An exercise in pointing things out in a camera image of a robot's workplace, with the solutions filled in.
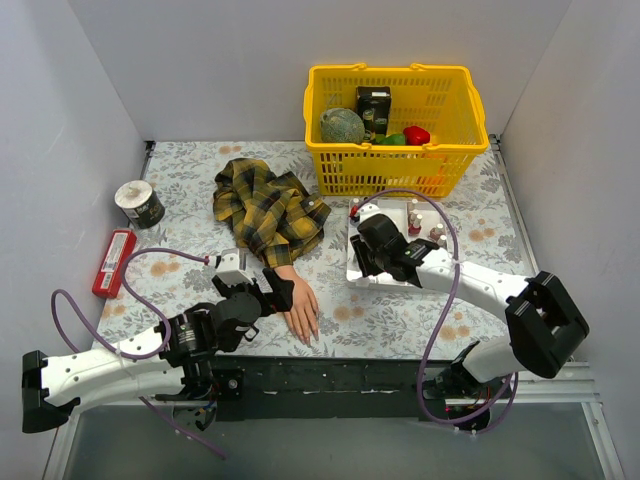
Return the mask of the mannequin hand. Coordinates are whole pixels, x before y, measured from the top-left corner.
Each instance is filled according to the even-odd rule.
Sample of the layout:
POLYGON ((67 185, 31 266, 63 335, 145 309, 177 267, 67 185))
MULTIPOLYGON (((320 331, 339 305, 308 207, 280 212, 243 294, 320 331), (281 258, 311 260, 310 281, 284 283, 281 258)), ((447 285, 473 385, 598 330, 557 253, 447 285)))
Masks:
POLYGON ((292 308, 284 313, 289 331, 303 344, 310 345, 311 340, 319 339, 317 314, 318 302, 309 284, 298 275, 292 265, 275 269, 283 280, 293 282, 292 308))

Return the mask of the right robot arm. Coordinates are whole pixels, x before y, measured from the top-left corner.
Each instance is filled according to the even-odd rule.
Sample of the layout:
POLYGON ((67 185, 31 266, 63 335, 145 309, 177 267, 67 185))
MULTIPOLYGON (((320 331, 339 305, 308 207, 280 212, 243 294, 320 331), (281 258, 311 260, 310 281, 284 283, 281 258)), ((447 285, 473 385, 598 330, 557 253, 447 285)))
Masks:
POLYGON ((398 282, 454 296, 504 321, 507 335, 476 341, 446 368, 422 380, 431 398, 475 397, 494 380, 528 371, 554 378, 589 335, 589 326, 560 279, 501 273, 457 262, 432 240, 407 241, 384 214, 363 221, 350 239, 363 277, 389 274, 398 282))

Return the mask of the yellow plaid shirt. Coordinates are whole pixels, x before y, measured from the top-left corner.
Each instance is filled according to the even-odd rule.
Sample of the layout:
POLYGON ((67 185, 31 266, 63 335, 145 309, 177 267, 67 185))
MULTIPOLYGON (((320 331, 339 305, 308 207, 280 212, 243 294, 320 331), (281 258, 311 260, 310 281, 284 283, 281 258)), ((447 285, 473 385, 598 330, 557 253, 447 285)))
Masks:
POLYGON ((265 266, 288 266, 318 246, 331 208, 290 171, 275 174, 262 160, 236 158, 215 176, 213 213, 265 266))

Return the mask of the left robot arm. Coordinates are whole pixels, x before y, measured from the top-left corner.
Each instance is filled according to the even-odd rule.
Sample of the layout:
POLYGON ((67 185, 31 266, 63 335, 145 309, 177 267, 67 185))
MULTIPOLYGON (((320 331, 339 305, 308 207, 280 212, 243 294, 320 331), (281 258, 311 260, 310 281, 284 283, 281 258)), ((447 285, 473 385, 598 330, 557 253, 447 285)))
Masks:
POLYGON ((293 305, 294 283, 271 269, 257 280, 216 275, 217 303, 202 302, 109 348, 66 356, 34 350, 22 357, 22 430, 40 433, 73 414, 141 396, 181 402, 212 399, 225 389, 214 360, 258 334, 256 322, 293 305))

